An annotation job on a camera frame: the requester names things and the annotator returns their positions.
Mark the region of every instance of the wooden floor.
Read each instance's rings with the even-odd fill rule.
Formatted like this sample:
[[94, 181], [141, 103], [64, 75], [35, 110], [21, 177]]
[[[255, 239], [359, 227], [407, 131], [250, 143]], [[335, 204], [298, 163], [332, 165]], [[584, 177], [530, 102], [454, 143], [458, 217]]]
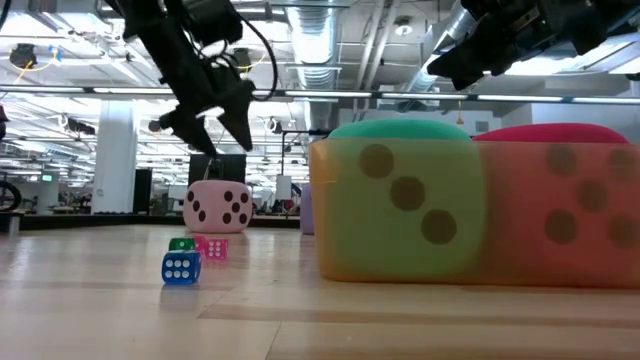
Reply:
[[266, 229], [165, 287], [182, 234], [0, 238], [0, 359], [640, 359], [640, 292], [331, 282], [312, 237]]

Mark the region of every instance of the ceiling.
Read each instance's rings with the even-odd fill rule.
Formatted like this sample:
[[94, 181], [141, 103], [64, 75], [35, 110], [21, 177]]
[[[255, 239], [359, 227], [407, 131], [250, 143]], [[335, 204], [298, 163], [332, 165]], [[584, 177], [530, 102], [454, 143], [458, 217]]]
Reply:
[[[161, 86], [158, 82], [160, 73], [144, 46], [138, 40], [129, 43], [122, 40], [122, 19], [101, 17], [98, 11], [80, 8], [69, 10], [69, 3], [76, 3], [70, 0], [58, 0], [58, 9], [63, 8], [62, 3], [65, 3], [65, 11], [21, 12], [17, 9], [10, 14], [0, 31], [0, 84]], [[97, 8], [102, 9], [103, 5], [97, 4]], [[365, 51], [363, 43], [367, 33], [371, 31], [369, 24], [379, 2], [357, 0], [349, 4], [347, 8], [339, 10], [338, 15], [339, 50], [338, 58], [332, 64], [339, 70], [337, 90], [355, 89], [358, 69]], [[400, 2], [395, 19], [405, 17], [412, 31], [407, 35], [390, 32], [382, 52], [384, 64], [379, 66], [374, 74], [373, 89], [380, 85], [399, 88], [416, 74], [425, 61], [424, 40], [429, 24], [445, 20], [452, 6], [453, 2], [449, 0]], [[274, 9], [282, 11], [277, 6], [274, 6]], [[389, 12], [389, 9], [383, 11], [383, 21], [377, 29], [376, 42], [380, 40], [380, 32], [386, 21], [394, 21], [385, 19]], [[299, 88], [299, 66], [296, 66], [289, 24], [256, 21], [254, 25], [269, 40], [275, 51], [279, 88]], [[23, 72], [9, 62], [9, 55], [18, 43], [36, 45], [34, 52], [38, 63], [34, 66], [35, 71]], [[627, 90], [629, 84], [624, 75], [609, 72], [615, 72], [616, 68], [635, 59], [640, 54], [638, 45], [635, 38], [610, 41], [585, 56], [573, 59], [567, 59], [562, 55], [567, 51], [570, 53], [570, 48], [556, 49], [556, 52], [534, 58], [528, 63], [516, 64], [511, 71], [514, 75], [488, 76], [470, 91], [482, 94], [615, 96]], [[258, 88], [268, 88], [273, 74], [258, 37], [245, 26], [243, 39], [233, 47], [249, 49], [252, 68], [248, 77]], [[212, 46], [204, 49], [204, 52], [211, 54], [216, 52], [216, 49], [219, 47]], [[617, 61], [611, 62], [611, 59], [616, 57]], [[610, 62], [609, 68], [602, 68], [602, 64], [607, 61]], [[562, 75], [548, 76], [551, 72], [560, 72]], [[438, 79], [435, 87], [440, 92], [454, 92], [453, 86], [446, 79]], [[4, 171], [12, 176], [28, 179], [44, 167], [61, 169], [63, 180], [75, 186], [83, 186], [91, 181], [96, 138], [81, 135], [82, 141], [75, 141], [78, 134], [66, 131], [64, 125], [67, 118], [72, 118], [99, 131], [99, 98], [19, 93], [0, 96], [1, 103], [12, 120], [8, 136], [23, 136], [37, 140], [5, 142], [4, 155], [0, 160], [0, 167]], [[170, 111], [177, 102], [166, 97], [133, 101], [136, 117], [140, 120], [138, 166], [153, 167], [154, 178], [158, 182], [183, 183], [188, 173], [185, 159], [188, 159], [191, 150], [171, 136], [169, 131], [151, 133], [147, 130], [149, 121]], [[271, 120], [279, 121], [285, 130], [306, 130], [306, 106], [308, 105], [305, 102], [300, 101], [252, 103], [249, 119], [253, 141], [257, 146], [255, 151], [248, 154], [249, 163], [255, 163], [248, 167], [249, 181], [272, 186], [274, 176], [279, 170], [282, 139], [269, 129], [272, 125]], [[438, 107], [438, 110], [447, 111], [457, 108], [457, 103], [441, 102]], [[494, 116], [501, 117], [513, 107], [503, 103], [468, 103], [464, 109], [492, 111]], [[242, 152], [216, 121], [219, 114], [218, 109], [207, 113], [207, 130], [214, 143], [217, 143], [217, 147], [223, 152]], [[293, 135], [289, 135], [287, 141], [291, 141], [292, 147], [286, 156], [285, 173], [293, 175], [295, 181], [305, 182], [308, 179], [305, 160], [308, 139], [306, 136], [294, 139]]]

